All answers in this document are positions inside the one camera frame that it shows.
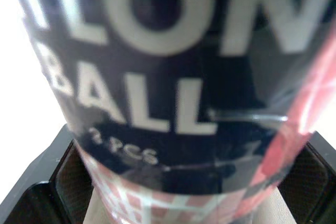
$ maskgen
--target white background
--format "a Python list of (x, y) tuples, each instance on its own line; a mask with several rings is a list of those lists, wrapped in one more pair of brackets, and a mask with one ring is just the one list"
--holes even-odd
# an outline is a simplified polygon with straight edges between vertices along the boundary
[[(0, 203), (65, 124), (32, 51), (17, 0), (0, 0)], [(336, 148), (336, 99), (319, 132)]]

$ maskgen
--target red and white pattern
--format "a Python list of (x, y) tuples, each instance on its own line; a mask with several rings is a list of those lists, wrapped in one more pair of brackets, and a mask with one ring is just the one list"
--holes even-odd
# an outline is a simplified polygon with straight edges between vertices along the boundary
[(116, 223), (228, 224), (234, 220), (246, 192), (243, 189), (228, 194), (191, 196), (153, 191), (121, 178), (78, 149), (111, 220)]

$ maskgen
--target cylindrical container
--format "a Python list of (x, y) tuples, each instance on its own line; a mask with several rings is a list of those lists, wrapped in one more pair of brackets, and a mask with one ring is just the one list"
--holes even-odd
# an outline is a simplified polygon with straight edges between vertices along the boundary
[(112, 223), (249, 223), (336, 85), (336, 0), (20, 0)]

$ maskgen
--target checkered pattern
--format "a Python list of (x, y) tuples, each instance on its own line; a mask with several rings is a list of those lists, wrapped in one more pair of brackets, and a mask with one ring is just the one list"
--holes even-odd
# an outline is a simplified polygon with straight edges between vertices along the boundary
[(235, 219), (246, 190), (229, 194), (189, 196), (166, 194), (131, 183), (79, 151), (102, 201), (117, 223), (221, 223)]
[(335, 28), (290, 109), (288, 122), (271, 142), (247, 188), (205, 196), (153, 191), (123, 179), (78, 146), (111, 223), (234, 224), (251, 220), (254, 209), (289, 171), (313, 131), (321, 106), (330, 101), (336, 89)]

